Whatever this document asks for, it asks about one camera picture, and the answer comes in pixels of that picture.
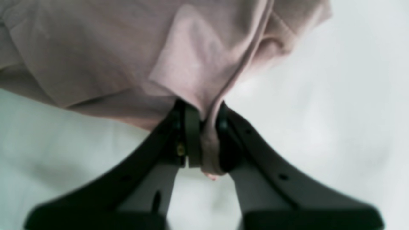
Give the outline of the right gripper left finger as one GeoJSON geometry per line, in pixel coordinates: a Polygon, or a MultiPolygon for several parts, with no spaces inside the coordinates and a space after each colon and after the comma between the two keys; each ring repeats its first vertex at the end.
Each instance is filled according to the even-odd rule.
{"type": "Polygon", "coordinates": [[[36,206],[25,230],[167,230],[176,175],[200,166],[200,114],[177,101],[117,166],[66,195],[36,206]]]}

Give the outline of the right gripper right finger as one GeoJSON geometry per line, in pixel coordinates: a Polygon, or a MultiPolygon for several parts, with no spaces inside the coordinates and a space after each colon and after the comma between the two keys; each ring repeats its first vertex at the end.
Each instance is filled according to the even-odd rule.
{"type": "Polygon", "coordinates": [[[344,195],[281,157],[241,115],[222,103],[219,163],[234,181],[241,230],[383,230],[377,208],[344,195]]]}

